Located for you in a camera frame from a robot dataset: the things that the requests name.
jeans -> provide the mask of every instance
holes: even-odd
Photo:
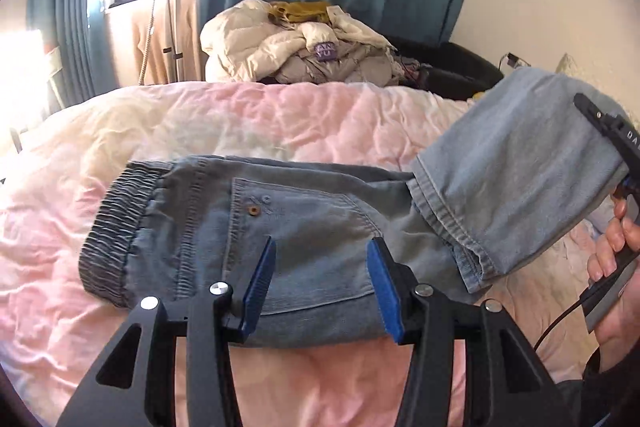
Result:
[[[248,345],[301,347],[383,334],[366,243],[449,298],[474,302],[591,212],[625,176],[573,107],[593,87],[516,70],[418,154],[412,172],[219,156],[132,162],[80,254],[87,291],[121,307],[187,298],[241,269],[267,235],[276,272]]]

bed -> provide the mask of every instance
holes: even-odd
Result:
[[[185,82],[127,87],[53,115],[32,133],[0,189],[0,362],[20,397],[54,425],[126,315],[84,291],[78,254],[128,160],[216,154],[402,170],[471,103],[369,84]],[[581,222],[486,295],[505,305],[531,342],[585,288],[591,232]],[[573,314],[539,354],[561,381],[579,378],[595,347]],[[462,424],[463,349],[456,345],[451,426]],[[248,427],[386,427],[395,422],[410,348],[380,338],[309,349],[238,347],[231,357]],[[178,343],[182,426],[184,364]]]

mustard yellow cloth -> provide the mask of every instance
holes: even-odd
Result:
[[[327,6],[331,6],[331,3],[327,1],[274,1],[269,10],[269,19],[275,23],[321,22],[328,24]]]

back pocket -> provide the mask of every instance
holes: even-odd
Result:
[[[268,235],[277,258],[262,315],[373,292],[366,245],[382,234],[344,194],[234,178],[223,278],[260,250]]]

metal bolt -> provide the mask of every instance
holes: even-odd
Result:
[[[414,292],[420,297],[431,297],[433,295],[433,288],[428,284],[418,284],[414,288]]]
[[[140,306],[142,306],[143,310],[152,310],[156,306],[158,306],[158,298],[157,297],[145,297],[140,301]]]
[[[229,285],[226,282],[214,282],[209,286],[209,291],[213,293],[213,295],[224,295],[229,291]]]
[[[498,313],[502,311],[502,304],[495,299],[489,299],[484,303],[484,307],[492,313]]]

